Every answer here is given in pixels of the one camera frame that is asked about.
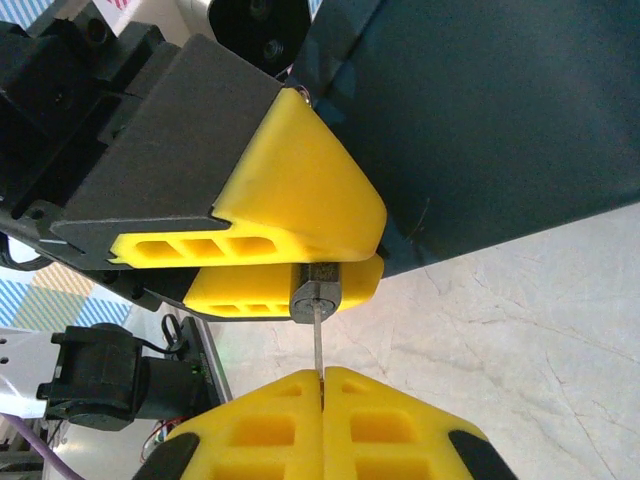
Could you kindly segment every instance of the black cable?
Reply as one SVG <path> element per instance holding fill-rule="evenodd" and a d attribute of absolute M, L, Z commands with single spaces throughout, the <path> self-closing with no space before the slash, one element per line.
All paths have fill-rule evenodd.
<path fill-rule="evenodd" d="M 52 261 L 46 257 L 37 257 L 28 262 L 16 262 L 11 257 L 11 251 L 9 249 L 9 237 L 0 232 L 0 266 L 10 268 L 11 270 L 18 270 L 21 272 L 33 272 L 40 270 L 44 267 L 51 265 Z"/>
<path fill-rule="evenodd" d="M 176 339 L 173 339 L 173 335 L 169 332 L 169 327 L 167 326 L 167 322 L 170 321 L 173 326 L 174 334 Z M 182 330 L 180 330 L 180 323 L 178 323 L 178 319 L 175 315 L 171 313 L 167 313 L 164 317 L 162 317 L 162 333 L 167 338 L 167 343 L 169 344 L 169 348 L 160 348 L 157 345 L 151 343 L 149 340 L 145 340 L 144 338 L 140 338 L 140 343 L 151 350 L 162 353 L 164 355 L 173 355 L 175 353 L 179 353 L 187 344 L 185 342 L 185 338 L 182 336 Z"/>

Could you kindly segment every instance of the marble surface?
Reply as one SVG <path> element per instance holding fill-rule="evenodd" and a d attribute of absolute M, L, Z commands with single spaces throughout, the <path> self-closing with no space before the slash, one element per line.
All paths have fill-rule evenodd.
<path fill-rule="evenodd" d="M 521 480 L 640 478 L 640 206 L 382 282 L 325 363 L 477 424 Z M 313 368 L 312 329 L 212 324 L 246 393 Z"/>

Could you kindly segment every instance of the rectangular cutout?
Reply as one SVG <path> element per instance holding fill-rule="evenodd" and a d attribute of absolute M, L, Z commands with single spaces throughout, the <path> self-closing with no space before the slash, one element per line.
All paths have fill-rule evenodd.
<path fill-rule="evenodd" d="M 224 252 L 209 238 L 198 238 L 194 240 L 182 240 L 182 245 L 189 250 L 191 255 L 198 258 L 223 257 Z"/>
<path fill-rule="evenodd" d="M 415 458 L 359 458 L 356 460 L 358 480 L 430 480 L 429 467 Z"/>
<path fill-rule="evenodd" d="M 284 480 L 284 465 L 218 465 L 215 480 Z"/>
<path fill-rule="evenodd" d="M 276 253 L 275 244 L 268 238 L 262 237 L 245 237 L 245 238 L 227 238 L 231 248 L 236 255 L 241 257 L 254 257 L 258 255 L 270 255 Z"/>
<path fill-rule="evenodd" d="M 235 305 L 211 305 L 209 307 L 209 311 L 212 315 L 231 315 L 234 313 L 239 313 L 240 309 Z"/>
<path fill-rule="evenodd" d="M 266 305 L 247 305 L 247 309 L 251 313 L 271 313 L 271 310 Z"/>
<path fill-rule="evenodd" d="M 136 249 L 141 255 L 149 259 L 178 259 L 182 258 L 180 252 L 162 240 L 153 242 L 140 242 Z"/>
<path fill-rule="evenodd" d="M 351 416 L 351 440 L 360 443 L 415 443 L 411 417 L 402 411 L 355 412 Z"/>
<path fill-rule="evenodd" d="M 271 308 L 275 313 L 279 313 L 281 315 L 289 315 L 289 305 L 272 305 Z"/>
<path fill-rule="evenodd" d="M 252 415 L 239 420 L 231 435 L 232 447 L 293 445 L 296 423 L 286 415 Z"/>

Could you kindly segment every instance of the striped fabric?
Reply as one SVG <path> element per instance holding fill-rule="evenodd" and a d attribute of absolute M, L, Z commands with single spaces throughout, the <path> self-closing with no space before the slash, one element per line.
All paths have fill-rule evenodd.
<path fill-rule="evenodd" d="M 53 0 L 0 0 L 0 20 L 28 28 Z"/>

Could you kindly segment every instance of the yellow plastic part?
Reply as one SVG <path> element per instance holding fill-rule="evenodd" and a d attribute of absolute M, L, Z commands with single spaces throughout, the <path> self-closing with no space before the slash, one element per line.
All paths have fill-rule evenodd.
<path fill-rule="evenodd" d="M 346 368 L 326 369 L 326 480 L 473 480 L 448 433 L 473 424 Z"/>
<path fill-rule="evenodd" d="M 321 480 L 322 411 L 315 371 L 300 371 L 171 432 L 200 437 L 182 480 Z"/>
<path fill-rule="evenodd" d="M 382 199 L 327 126 L 283 89 L 213 206 L 223 231 L 127 233 L 113 263 L 134 268 L 356 262 L 386 222 Z"/>
<path fill-rule="evenodd" d="M 191 310 L 218 317 L 288 317 L 292 268 L 290 263 L 202 268 L 183 303 Z M 384 262 L 374 255 L 362 262 L 343 263 L 341 269 L 338 311 L 373 296 Z"/>
<path fill-rule="evenodd" d="M 448 438 L 465 420 L 368 377 L 300 371 L 177 427 L 200 438 L 181 480 L 473 480 Z"/>

